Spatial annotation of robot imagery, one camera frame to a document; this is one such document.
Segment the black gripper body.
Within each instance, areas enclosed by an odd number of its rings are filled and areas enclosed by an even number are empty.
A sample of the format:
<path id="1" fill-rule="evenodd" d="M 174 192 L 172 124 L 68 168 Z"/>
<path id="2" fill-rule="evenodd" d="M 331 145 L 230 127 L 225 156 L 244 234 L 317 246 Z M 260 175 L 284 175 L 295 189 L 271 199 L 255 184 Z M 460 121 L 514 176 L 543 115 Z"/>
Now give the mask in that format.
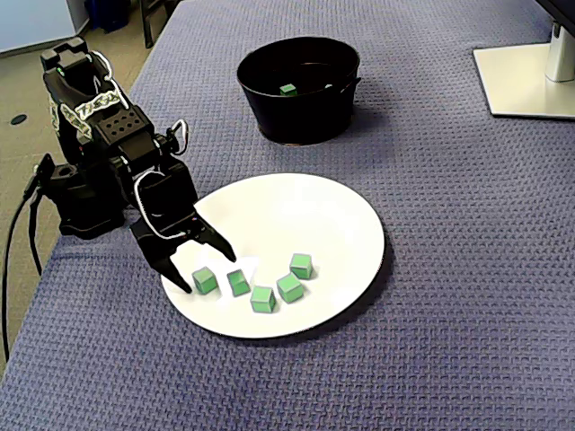
<path id="1" fill-rule="evenodd" d="M 165 162 L 160 171 L 140 174 L 133 186 L 141 217 L 134 224 L 147 224 L 164 240 L 187 238 L 197 193 L 190 172 L 182 162 Z"/>

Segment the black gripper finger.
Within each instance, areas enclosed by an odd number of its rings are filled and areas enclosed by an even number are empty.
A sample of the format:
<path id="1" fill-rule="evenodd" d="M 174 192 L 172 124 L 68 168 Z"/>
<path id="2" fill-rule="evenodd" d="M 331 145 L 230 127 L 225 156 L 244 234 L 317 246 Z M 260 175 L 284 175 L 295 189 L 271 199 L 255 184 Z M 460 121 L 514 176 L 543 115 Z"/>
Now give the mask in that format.
<path id="1" fill-rule="evenodd" d="M 220 234 L 197 210 L 190 216 L 187 238 L 199 244 L 207 244 L 219 251 L 229 261 L 236 262 L 237 257 L 230 242 Z"/>
<path id="2" fill-rule="evenodd" d="M 177 285 L 183 292 L 190 294 L 192 288 L 173 265 L 171 256 L 177 248 L 186 242 L 184 237 L 164 240 L 152 233 L 147 224 L 132 224 L 130 231 L 152 269 Z"/>

